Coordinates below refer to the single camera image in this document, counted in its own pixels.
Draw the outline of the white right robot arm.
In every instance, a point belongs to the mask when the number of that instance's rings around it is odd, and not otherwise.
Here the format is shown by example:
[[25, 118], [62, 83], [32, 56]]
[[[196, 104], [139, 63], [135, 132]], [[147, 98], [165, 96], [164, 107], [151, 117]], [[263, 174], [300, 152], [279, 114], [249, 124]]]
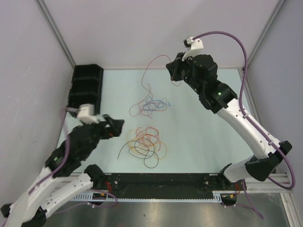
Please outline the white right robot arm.
[[197, 55], [182, 60], [183, 52], [166, 64], [171, 80], [184, 81], [198, 95], [205, 109], [225, 120], [244, 139], [253, 156], [236, 164], [228, 164], [218, 178], [219, 186], [231, 189], [235, 182], [252, 177], [258, 181], [268, 179], [271, 172], [292, 149], [288, 141], [273, 137], [248, 113], [243, 114], [237, 94], [217, 78], [218, 66], [211, 55]]

